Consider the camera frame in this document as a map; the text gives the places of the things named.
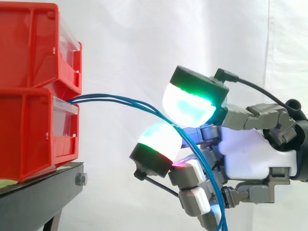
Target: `white fabric background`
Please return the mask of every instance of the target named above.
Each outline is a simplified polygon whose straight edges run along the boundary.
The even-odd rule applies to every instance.
[[[267,0],[54,2],[83,43],[84,94],[123,95],[163,110],[165,87],[179,64],[208,76],[224,68],[272,90],[283,100],[295,96],[306,99],[305,84],[294,80],[305,81],[307,74],[307,56],[296,53],[308,47],[307,34],[300,34],[299,40],[296,30],[297,26],[300,31],[307,28],[299,23],[306,20],[307,11],[299,7],[290,13],[296,3],[290,6],[287,1],[270,1],[282,4],[277,11],[270,11],[270,18],[277,19],[274,37],[270,33],[276,44],[271,47],[275,54],[271,57],[267,57]],[[290,40],[297,41],[297,47],[287,49]],[[228,101],[238,106],[263,99],[241,84],[228,86]],[[196,218],[185,214],[178,199],[133,177],[135,165],[128,156],[138,137],[157,118],[115,103],[83,104],[80,111],[78,161],[85,162],[89,180],[83,192],[63,210],[60,231],[203,230]],[[168,178],[157,180],[170,186]],[[298,213],[305,213],[306,206],[302,203],[304,187],[301,184],[300,190],[294,189],[285,203],[264,209],[241,204],[227,210],[229,230],[299,230],[304,217]]]

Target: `red storage bin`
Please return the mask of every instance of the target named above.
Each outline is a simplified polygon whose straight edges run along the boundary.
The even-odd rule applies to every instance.
[[[78,157],[79,108],[48,89],[0,88],[0,179],[24,180]]]
[[[81,94],[82,46],[53,3],[0,2],[0,87]]]

